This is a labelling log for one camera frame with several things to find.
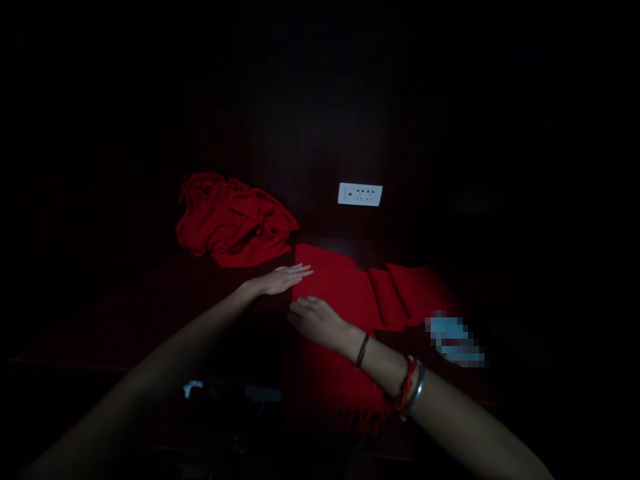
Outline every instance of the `hand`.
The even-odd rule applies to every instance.
[[[356,362],[365,333],[345,322],[327,302],[316,297],[298,298],[289,306],[287,319],[300,335]]]
[[[313,273],[309,270],[310,265],[303,266],[302,263],[292,267],[278,267],[276,270],[249,280],[249,283],[255,289],[256,296],[259,295],[276,295],[291,288],[296,283],[300,283],[302,278]]]

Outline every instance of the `black bracelet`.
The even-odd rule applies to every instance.
[[[360,353],[358,353],[358,361],[355,363],[355,366],[360,368],[362,365],[362,360],[365,358],[365,352],[367,351],[367,343],[369,342],[369,334],[365,335],[365,339],[362,341],[362,347],[360,347]]]

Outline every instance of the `white object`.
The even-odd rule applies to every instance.
[[[345,205],[364,205],[378,207],[382,197],[382,185],[364,185],[362,183],[340,183],[338,203]]]

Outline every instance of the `silver bangle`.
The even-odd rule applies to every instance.
[[[415,393],[413,394],[413,399],[411,400],[411,403],[409,404],[409,408],[407,408],[407,416],[409,416],[411,414],[411,411],[415,407],[415,404],[418,403],[418,398],[420,397],[420,394],[422,393],[422,386],[424,385],[424,383],[425,383],[425,366],[421,363],[420,364],[420,377],[418,379],[418,386],[415,389]]]

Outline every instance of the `wrist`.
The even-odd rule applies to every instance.
[[[349,324],[345,330],[345,334],[341,336],[340,342],[338,342],[334,350],[343,357],[346,357],[350,362],[356,363],[362,342],[364,342],[366,335],[365,332],[355,325]]]
[[[246,282],[244,282],[238,287],[237,292],[242,294],[243,296],[246,296],[250,301],[255,300],[264,293],[262,292],[260,285],[258,285],[255,279],[247,280]]]

